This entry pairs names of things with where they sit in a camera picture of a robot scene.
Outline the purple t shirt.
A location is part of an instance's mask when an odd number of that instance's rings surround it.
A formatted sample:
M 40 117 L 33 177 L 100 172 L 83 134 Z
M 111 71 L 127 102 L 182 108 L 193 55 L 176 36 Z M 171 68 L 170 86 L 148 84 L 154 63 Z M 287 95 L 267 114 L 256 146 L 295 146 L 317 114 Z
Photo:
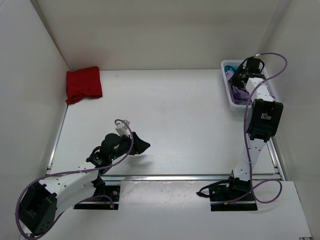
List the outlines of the purple t shirt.
M 238 88 L 234 85 L 232 85 L 232 82 L 230 81 L 230 78 L 233 76 L 233 72 L 228 70 L 225 72 L 226 80 L 228 83 L 228 88 L 231 96 L 231 101 L 236 105 L 246 105 L 247 102 L 249 104 L 252 104 L 252 100 L 250 99 L 250 94 L 242 88 Z

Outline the red t shirt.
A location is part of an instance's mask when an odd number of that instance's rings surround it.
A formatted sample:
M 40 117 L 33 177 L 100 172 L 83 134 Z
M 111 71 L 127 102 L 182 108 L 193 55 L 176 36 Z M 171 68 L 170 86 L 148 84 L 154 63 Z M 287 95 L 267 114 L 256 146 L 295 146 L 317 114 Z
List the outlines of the red t shirt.
M 99 99 L 103 96 L 98 66 L 66 72 L 66 103 L 73 105 L 81 100 Z

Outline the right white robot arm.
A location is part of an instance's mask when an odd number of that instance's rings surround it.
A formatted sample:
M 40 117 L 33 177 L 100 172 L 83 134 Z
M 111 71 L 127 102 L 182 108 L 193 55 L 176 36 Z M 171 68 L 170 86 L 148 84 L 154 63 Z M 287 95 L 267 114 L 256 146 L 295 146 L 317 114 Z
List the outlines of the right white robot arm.
M 253 169 L 261 150 L 276 135 L 284 109 L 266 86 L 268 78 L 262 73 L 264 66 L 256 54 L 246 58 L 230 78 L 232 85 L 245 88 L 249 93 L 243 116 L 244 155 L 227 180 L 204 186 L 196 193 L 199 197 L 209 198 L 213 205 L 238 203 L 248 197 L 258 200 Z

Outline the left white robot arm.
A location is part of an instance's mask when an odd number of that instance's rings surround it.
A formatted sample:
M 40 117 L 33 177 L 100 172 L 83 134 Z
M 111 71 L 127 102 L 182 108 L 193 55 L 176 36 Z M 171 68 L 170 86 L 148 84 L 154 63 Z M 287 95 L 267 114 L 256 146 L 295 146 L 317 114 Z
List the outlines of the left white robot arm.
M 114 160 L 126 154 L 140 155 L 150 146 L 135 132 L 132 136 L 107 134 L 75 173 L 55 175 L 33 183 L 20 202 L 18 219 L 34 236 L 43 235 L 64 211 L 102 193 L 105 183 L 101 176 Z

